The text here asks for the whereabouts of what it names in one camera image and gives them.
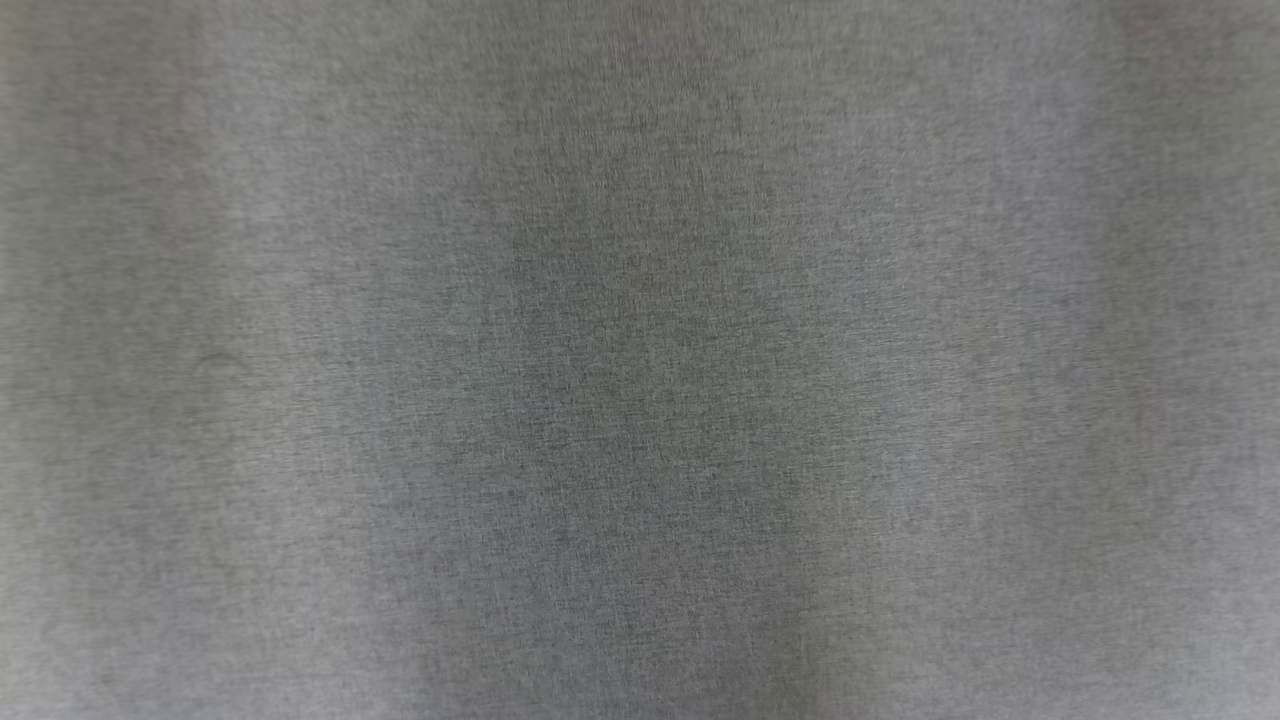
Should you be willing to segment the grey fabric sofa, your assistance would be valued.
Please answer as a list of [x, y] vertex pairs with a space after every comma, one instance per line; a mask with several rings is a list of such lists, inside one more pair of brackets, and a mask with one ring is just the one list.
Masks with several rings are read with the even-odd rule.
[[1280, 720], [1280, 0], [0, 0], [0, 720]]

